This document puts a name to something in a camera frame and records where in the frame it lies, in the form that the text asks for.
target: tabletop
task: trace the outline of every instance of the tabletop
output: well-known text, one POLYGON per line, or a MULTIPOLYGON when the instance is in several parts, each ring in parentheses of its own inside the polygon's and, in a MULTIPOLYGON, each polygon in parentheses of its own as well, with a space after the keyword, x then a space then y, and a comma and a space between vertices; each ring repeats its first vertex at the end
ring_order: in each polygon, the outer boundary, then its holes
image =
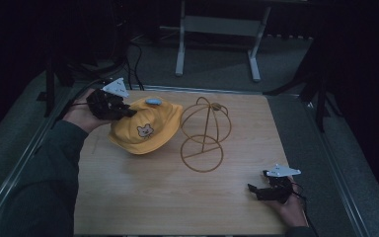
MULTIPOLYGON (((286 230, 276 213, 247 187, 267 188, 262 170, 288 165, 266 97, 161 91, 129 94, 126 104, 157 96, 185 110, 203 97, 225 107, 231 130, 219 142, 222 162, 210 172, 190 169, 181 156, 187 139, 181 129, 159 149, 133 155, 109 141, 109 125, 101 126, 85 140, 81 152, 75 234, 258 235, 286 230)), ((203 131, 206 116, 202 113, 189 119, 193 124, 187 133, 198 133, 200 127, 203 131)), ((227 120, 218 121, 221 134, 227 133, 227 120)), ((209 122, 207 127, 211 126, 214 123, 209 122)), ((198 148, 190 145, 186 149, 198 148)), ((220 151, 201 154, 200 164, 195 165, 202 169, 218 164, 220 151)))

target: dark sleeve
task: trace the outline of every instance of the dark sleeve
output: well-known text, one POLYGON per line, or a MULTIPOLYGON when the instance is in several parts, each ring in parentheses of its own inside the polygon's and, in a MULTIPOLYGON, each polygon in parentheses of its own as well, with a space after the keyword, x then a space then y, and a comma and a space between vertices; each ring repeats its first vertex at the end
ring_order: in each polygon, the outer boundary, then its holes
POLYGON ((27 162, 0 214, 0 236, 73 236, 79 156, 88 133, 61 120, 27 162))
POLYGON ((316 237, 316 235, 312 228, 299 226, 290 228, 285 233, 285 237, 316 237))

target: white desk frame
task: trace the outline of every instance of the white desk frame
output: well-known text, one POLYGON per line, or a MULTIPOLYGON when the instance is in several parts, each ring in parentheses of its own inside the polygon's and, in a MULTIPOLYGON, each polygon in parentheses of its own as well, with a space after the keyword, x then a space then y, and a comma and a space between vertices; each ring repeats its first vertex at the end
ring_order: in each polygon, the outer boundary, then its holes
POLYGON ((266 7, 263 14, 263 19, 261 21, 188 16, 186 15, 186 1, 182 0, 180 48, 178 50, 177 68, 175 74, 177 76, 182 76, 184 72, 184 58, 186 55, 186 32, 235 35, 256 38, 253 48, 248 50, 248 59, 251 65, 252 79, 255 82, 259 82, 261 80, 261 76, 256 56, 261 39, 264 35, 269 12, 270 7, 266 7))

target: embroidered patch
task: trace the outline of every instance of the embroidered patch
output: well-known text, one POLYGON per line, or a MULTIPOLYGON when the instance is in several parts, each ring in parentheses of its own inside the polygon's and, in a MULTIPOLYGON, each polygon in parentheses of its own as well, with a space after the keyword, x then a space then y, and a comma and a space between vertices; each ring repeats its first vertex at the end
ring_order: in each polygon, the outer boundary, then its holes
POLYGON ((143 137, 143 138, 149 138, 150 135, 153 134, 153 131, 155 131, 149 123, 147 123, 146 125, 144 125, 144 127, 141 127, 141 126, 138 126, 137 127, 137 130, 138 130, 138 135, 143 137))

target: hat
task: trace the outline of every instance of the hat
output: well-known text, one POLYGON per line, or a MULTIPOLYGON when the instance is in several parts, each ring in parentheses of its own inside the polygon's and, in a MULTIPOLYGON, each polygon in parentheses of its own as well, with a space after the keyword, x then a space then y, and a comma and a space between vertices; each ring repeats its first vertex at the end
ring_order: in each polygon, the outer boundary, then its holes
POLYGON ((142 98, 130 109, 137 113, 112 122, 109 139, 132 154, 158 149, 180 128, 183 107, 160 97, 142 98))

